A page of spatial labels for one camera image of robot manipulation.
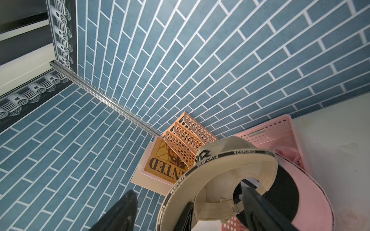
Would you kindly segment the orange plastic file organizer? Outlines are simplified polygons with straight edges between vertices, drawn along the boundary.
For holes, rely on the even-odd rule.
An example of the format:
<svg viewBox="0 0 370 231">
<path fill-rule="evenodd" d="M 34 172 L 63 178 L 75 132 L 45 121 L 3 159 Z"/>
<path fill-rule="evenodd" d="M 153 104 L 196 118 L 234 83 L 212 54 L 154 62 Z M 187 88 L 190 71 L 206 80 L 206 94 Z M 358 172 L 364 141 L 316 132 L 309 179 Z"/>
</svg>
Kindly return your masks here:
<svg viewBox="0 0 370 231">
<path fill-rule="evenodd" d="M 218 140 L 187 112 L 181 114 L 161 137 L 188 168 L 194 165 L 202 146 Z"/>
</svg>

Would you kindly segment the beige baseball cap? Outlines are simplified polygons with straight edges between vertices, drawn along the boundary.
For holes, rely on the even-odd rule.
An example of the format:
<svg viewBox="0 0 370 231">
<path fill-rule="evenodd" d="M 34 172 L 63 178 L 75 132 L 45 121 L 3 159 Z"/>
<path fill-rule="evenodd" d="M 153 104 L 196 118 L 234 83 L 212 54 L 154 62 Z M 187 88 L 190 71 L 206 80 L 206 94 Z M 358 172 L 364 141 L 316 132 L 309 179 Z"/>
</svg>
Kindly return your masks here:
<svg viewBox="0 0 370 231">
<path fill-rule="evenodd" d="M 199 221 L 228 221 L 244 210 L 235 203 L 234 190 L 243 179 L 256 178 L 263 195 L 273 185 L 278 169 L 275 153 L 231 136 L 202 146 L 195 164 L 166 195 L 158 214 L 158 231 L 173 231 L 188 202 L 194 203 L 192 228 Z"/>
</svg>

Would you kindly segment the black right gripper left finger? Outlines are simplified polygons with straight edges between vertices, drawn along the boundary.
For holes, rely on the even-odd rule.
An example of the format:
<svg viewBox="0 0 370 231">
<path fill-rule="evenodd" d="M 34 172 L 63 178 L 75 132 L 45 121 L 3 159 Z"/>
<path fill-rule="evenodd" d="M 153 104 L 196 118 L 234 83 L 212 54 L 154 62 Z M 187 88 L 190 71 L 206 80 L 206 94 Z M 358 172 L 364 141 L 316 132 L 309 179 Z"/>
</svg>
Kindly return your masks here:
<svg viewBox="0 0 370 231">
<path fill-rule="evenodd" d="M 133 231 L 137 209 L 137 194 L 129 190 L 90 231 Z"/>
</svg>

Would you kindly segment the pink plastic basket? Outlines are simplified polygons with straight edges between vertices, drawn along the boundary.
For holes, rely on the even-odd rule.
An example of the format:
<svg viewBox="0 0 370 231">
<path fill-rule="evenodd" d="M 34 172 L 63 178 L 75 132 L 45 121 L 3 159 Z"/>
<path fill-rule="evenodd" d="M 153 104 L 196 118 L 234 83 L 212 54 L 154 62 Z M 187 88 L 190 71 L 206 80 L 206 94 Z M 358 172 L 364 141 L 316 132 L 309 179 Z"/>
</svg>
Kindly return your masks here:
<svg viewBox="0 0 370 231">
<path fill-rule="evenodd" d="M 245 132 L 241 132 L 238 134 L 238 137 L 250 141 L 258 148 L 272 151 L 277 147 L 288 146 L 297 149 L 300 156 L 302 156 L 301 147 L 292 125 L 292 118 L 288 115 L 280 116 Z M 229 222 L 236 225 L 238 231 L 250 231 L 237 217 L 230 219 Z"/>
</svg>

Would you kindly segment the floral table mat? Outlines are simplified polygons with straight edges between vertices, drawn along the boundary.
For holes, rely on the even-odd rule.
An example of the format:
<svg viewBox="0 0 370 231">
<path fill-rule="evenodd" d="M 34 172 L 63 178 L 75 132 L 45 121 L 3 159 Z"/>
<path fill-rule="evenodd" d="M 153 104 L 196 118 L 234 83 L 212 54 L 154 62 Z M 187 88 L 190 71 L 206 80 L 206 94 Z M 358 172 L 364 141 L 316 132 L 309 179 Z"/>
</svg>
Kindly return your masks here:
<svg viewBox="0 0 370 231">
<path fill-rule="evenodd" d="M 293 126 L 333 207 L 335 230 L 369 230 L 370 95 L 295 118 Z"/>
</svg>

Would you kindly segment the pink baseball cap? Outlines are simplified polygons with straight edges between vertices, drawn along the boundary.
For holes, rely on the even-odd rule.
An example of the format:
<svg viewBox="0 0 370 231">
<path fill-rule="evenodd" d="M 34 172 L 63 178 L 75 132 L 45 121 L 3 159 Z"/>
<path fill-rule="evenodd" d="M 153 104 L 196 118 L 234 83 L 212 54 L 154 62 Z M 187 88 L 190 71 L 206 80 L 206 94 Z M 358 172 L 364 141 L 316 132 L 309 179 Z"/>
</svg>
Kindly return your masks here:
<svg viewBox="0 0 370 231">
<path fill-rule="evenodd" d="M 292 224 L 300 231 L 333 231 L 332 206 L 323 188 L 300 166 L 297 149 L 281 146 L 274 150 L 278 167 L 293 178 L 299 192 L 299 207 Z"/>
</svg>

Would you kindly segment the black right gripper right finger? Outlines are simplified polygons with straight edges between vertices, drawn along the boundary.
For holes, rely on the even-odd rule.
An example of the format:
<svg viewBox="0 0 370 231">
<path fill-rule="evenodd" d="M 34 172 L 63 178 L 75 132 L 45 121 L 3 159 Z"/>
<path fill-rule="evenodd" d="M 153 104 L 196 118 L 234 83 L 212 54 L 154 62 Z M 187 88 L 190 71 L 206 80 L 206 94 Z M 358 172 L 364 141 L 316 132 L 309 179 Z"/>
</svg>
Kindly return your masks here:
<svg viewBox="0 0 370 231">
<path fill-rule="evenodd" d="M 246 188 L 242 195 L 244 215 L 250 231 L 296 231 L 291 222 L 255 189 Z"/>
</svg>

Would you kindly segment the wanted poster book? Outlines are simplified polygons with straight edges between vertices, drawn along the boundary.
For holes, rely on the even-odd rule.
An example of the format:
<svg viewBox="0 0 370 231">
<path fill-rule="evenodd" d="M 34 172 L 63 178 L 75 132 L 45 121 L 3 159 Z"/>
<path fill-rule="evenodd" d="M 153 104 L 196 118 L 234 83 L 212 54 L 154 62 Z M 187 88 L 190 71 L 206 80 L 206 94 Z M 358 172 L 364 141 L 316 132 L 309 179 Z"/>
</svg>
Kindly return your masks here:
<svg viewBox="0 0 370 231">
<path fill-rule="evenodd" d="M 166 196 L 186 171 L 187 165 L 162 137 L 156 136 L 141 157 L 131 183 Z"/>
</svg>

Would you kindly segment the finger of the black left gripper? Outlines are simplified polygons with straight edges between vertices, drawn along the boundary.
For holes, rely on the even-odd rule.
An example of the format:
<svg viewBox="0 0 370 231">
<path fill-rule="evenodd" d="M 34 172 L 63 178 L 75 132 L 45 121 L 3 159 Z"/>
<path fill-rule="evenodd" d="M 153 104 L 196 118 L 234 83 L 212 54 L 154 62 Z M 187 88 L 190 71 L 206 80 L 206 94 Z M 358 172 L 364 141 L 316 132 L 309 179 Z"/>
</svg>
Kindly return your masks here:
<svg viewBox="0 0 370 231">
<path fill-rule="evenodd" d="M 194 203 L 188 202 L 174 227 L 174 231 L 191 231 L 193 211 Z"/>
</svg>

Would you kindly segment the black baseball cap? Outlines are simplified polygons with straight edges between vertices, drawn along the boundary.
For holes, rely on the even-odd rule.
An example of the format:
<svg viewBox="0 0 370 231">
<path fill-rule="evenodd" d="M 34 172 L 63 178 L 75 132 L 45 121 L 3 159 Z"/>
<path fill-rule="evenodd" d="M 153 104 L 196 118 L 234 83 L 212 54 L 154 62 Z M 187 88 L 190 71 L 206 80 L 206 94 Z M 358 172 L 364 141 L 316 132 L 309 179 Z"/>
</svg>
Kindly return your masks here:
<svg viewBox="0 0 370 231">
<path fill-rule="evenodd" d="M 234 202 L 242 203 L 242 195 L 246 188 L 256 190 L 259 185 L 256 179 L 243 179 L 234 190 Z M 261 196 L 292 223 L 299 207 L 299 192 L 293 178 L 283 167 L 278 167 L 272 187 Z M 247 228 L 244 211 L 238 213 L 236 217 Z"/>
</svg>

